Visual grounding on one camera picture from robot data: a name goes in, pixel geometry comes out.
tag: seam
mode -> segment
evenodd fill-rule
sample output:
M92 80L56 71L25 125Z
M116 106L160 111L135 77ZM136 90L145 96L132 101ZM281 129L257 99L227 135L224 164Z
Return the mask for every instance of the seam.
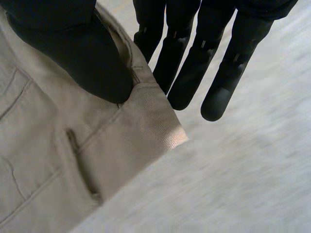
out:
M22 203L12 214L0 222L0 229L7 225L20 211L26 208L31 201L45 189L46 186L52 183L60 175L61 172L62 169L59 167L24 203Z
M26 198L24 197L23 193L21 192L21 190L19 188L19 185L18 185L18 183L16 181L15 174L14 174L14 168L13 168L11 162L7 158L5 158L4 156L1 156L1 158L9 166L11 175L13 177L13 180L14 180L14 183L15 183L15 186L16 186L16 189L17 189L18 193L21 195L21 197L23 198L23 201L26 201Z
M26 84L22 88L21 92L16 97L15 101L11 104L11 106L6 111L4 111L3 114L0 115L0 122L3 122L5 119L7 119L8 116L12 113L12 111L17 107L17 103L23 100L23 97L25 93L27 92L27 90L29 89L29 87L31 86L31 83L32 81L28 79Z
M153 87L157 87L158 84L157 83L139 83L136 86L134 86L133 91L135 91L136 89L139 88L153 88ZM92 132L92 134L89 135L89 137L87 137L87 139L80 144L79 149L77 150L77 154L80 155L80 153L85 150L86 147L89 146L89 144L92 143L92 138L94 138L94 136L103 133L106 131L106 129L108 129L109 127L112 126L112 123L114 123L115 121L117 121L119 119L119 116L121 115L121 113L124 111L124 106L126 106L128 104L128 102L125 102L124 105L113 115L113 117L103 126L98 127L96 130L94 130Z
M17 71L17 68L16 68L16 66L15 66L15 67L14 67L14 71L13 71L12 74L10 75L10 81L9 81L9 83L7 84L7 86L5 87L4 91L1 93L1 95L4 95L4 94L8 91L9 87L12 85L12 82L13 82L13 80L15 79L16 71Z

